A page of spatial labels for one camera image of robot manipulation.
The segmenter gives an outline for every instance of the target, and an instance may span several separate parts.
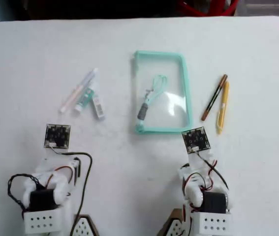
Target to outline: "pencil case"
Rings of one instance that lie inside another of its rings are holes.
[[[192,128],[189,79],[178,53],[134,54],[135,131],[181,133]]]

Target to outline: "white table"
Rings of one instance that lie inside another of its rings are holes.
[[[53,155],[43,148],[47,123],[72,125],[70,150],[93,155],[82,213],[102,236],[156,235],[181,206],[181,136],[133,133],[136,50],[185,56],[194,127],[206,127],[234,196],[235,235],[279,235],[279,17],[215,17],[0,23],[0,236],[22,234],[7,181]],[[61,101],[95,66],[106,120],[96,120],[91,107],[79,117],[60,116]],[[230,102],[218,136],[219,102],[205,123],[200,116],[223,73]],[[21,183],[12,189],[18,197]],[[82,180],[79,186],[77,203]]]

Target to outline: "marker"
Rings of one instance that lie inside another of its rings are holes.
[[[203,113],[202,121],[204,121],[204,120],[206,119],[206,117],[207,117],[207,115],[208,115],[210,109],[212,108],[214,102],[216,101],[216,99],[217,99],[217,97],[218,97],[218,95],[219,95],[219,93],[220,93],[222,87],[224,86],[224,83],[226,82],[227,78],[228,78],[227,75],[223,75],[223,77],[221,78],[221,80],[220,80],[220,82],[219,82],[219,85],[218,85],[218,87],[217,87],[217,89],[216,89],[216,91],[215,91],[215,93],[214,93],[212,99],[210,100],[210,102],[209,102],[209,104],[208,104],[206,110],[205,110],[204,113]]]
[[[89,81],[95,77],[97,71],[98,68],[94,68],[86,75],[83,81],[79,85],[77,85],[76,89],[70,94],[67,100],[62,104],[59,110],[60,113],[64,113],[67,111],[68,107],[77,99],[77,97],[82,93],[82,91],[88,86]]]
[[[228,102],[228,95],[229,95],[229,82],[226,81],[225,85],[223,87],[221,109],[218,114],[218,121],[217,121],[218,134],[221,134],[221,132],[222,132],[224,116],[226,114],[226,108],[227,108],[227,102]]]

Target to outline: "circuit board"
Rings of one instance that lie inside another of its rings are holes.
[[[70,125],[47,124],[44,147],[64,148],[69,147]]]
[[[182,136],[188,154],[211,148],[204,127],[183,132]]]

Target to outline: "teal frame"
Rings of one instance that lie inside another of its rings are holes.
[[[139,67],[139,57],[160,57],[160,58],[174,58],[178,59],[181,64],[181,80],[183,82],[183,89],[186,97],[186,115],[187,115],[187,125],[180,128],[168,128],[168,127],[145,127],[143,124],[138,124],[135,126],[135,131],[138,134],[148,134],[148,133],[182,133],[187,130],[192,129],[193,119],[192,119],[192,105],[191,96],[189,89],[189,79],[187,75],[186,61],[182,54],[179,53],[169,53],[169,52],[153,52],[153,51],[136,51],[134,54],[135,59],[135,73],[138,71]]]

